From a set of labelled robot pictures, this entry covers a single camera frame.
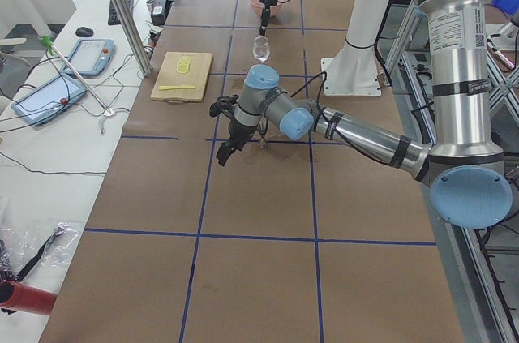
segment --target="wine glass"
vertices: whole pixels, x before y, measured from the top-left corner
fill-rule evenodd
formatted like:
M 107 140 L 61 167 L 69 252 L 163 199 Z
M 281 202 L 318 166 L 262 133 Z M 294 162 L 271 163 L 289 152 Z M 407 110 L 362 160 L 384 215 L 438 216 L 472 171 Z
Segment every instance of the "wine glass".
M 252 54 L 254 55 L 254 58 L 258 59 L 261 63 L 268 59 L 268 56 L 270 55 L 270 44 L 268 43 L 267 37 L 258 36 L 254 39 Z

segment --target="plastic bag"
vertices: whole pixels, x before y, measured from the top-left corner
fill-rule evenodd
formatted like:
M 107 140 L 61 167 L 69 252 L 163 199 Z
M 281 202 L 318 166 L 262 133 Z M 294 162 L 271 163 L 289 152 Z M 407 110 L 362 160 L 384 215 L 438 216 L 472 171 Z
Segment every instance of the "plastic bag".
M 3 278 L 12 273 L 15 279 L 23 279 L 38 265 L 45 268 L 68 267 L 83 228 L 84 223 L 56 224 L 51 220 L 31 222 L 24 227 L 3 225 L 0 205 L 0 272 L 3 272 Z M 30 272 L 25 268 L 28 264 L 33 265 Z

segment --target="computer mouse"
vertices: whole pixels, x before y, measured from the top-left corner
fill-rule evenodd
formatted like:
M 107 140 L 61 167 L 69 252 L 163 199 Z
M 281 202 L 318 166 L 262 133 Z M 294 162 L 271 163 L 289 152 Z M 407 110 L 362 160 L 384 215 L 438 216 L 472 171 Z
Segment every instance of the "computer mouse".
M 88 27 L 79 27 L 75 30 L 75 35 L 78 37 L 92 37 L 94 30 Z

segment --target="tablet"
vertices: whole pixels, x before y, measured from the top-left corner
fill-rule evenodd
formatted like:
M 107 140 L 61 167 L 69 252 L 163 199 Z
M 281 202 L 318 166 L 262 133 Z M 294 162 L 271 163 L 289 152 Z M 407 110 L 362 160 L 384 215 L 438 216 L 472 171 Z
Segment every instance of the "tablet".
M 69 54 L 68 61 L 81 75 L 95 77 L 108 66 L 114 51 L 115 43 L 110 39 L 80 39 Z M 74 74 L 67 66 L 62 68 L 62 72 Z
M 32 126 L 40 126 L 75 104 L 85 87 L 68 75 L 59 75 L 23 96 L 11 108 Z

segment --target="red object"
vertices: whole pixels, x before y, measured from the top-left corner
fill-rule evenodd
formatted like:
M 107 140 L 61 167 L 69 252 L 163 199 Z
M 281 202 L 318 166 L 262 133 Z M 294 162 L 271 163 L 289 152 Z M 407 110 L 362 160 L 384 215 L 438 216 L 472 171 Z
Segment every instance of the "red object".
M 50 315 L 56 298 L 54 293 L 14 281 L 0 282 L 0 308 L 10 311 Z
M 261 13 L 263 11 L 263 8 L 265 5 L 260 2 L 260 0 L 249 0 L 252 6 L 252 10 L 258 15 L 261 16 Z M 272 5 L 270 7 L 270 17 L 274 17 L 279 13 L 281 8 L 283 7 L 283 4 L 281 2 L 284 2 L 285 0 L 277 0 L 278 3 L 276 5 Z

